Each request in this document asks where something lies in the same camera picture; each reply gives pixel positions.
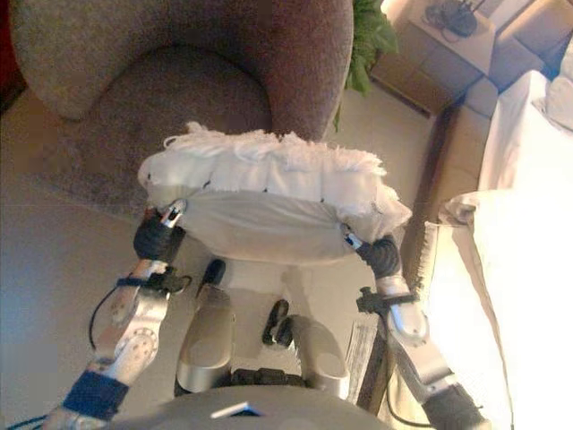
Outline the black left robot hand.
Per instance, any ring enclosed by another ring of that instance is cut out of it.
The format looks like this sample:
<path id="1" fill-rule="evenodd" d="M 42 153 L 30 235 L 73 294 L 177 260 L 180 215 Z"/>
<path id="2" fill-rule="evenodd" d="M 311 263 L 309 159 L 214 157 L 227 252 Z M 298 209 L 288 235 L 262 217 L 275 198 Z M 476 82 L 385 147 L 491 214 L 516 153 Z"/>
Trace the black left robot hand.
<path id="1" fill-rule="evenodd" d="M 149 207 L 133 239 L 133 248 L 139 259 L 171 264 L 186 235 L 178 225 L 184 215 L 187 202 L 177 199 L 163 211 Z"/>

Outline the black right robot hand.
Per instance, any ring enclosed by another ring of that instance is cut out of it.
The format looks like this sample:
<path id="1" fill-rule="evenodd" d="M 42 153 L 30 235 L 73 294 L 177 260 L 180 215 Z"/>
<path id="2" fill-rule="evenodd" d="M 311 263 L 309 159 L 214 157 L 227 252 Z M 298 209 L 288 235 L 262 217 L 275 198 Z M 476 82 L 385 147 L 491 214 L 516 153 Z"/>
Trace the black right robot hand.
<path id="1" fill-rule="evenodd" d="M 346 243 L 372 270 L 376 280 L 397 275 L 401 271 L 401 260 L 395 238 L 387 234 L 372 243 L 360 239 L 347 225 L 341 226 Z"/>

